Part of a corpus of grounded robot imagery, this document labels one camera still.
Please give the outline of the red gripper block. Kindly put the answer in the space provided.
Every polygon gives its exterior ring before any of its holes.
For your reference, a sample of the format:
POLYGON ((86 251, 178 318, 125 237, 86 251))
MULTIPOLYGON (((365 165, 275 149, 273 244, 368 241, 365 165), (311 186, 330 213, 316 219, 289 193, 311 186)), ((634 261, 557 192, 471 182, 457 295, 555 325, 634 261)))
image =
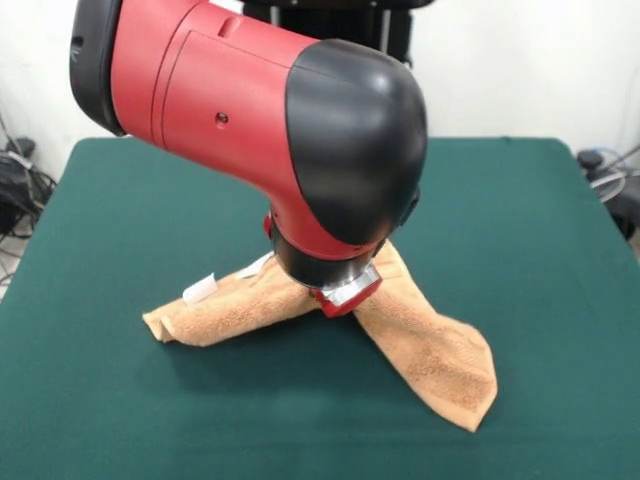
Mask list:
POLYGON ((344 316, 370 297, 382 283, 378 272, 362 272, 357 278, 340 285, 312 289, 312 297, 328 318, 344 316))

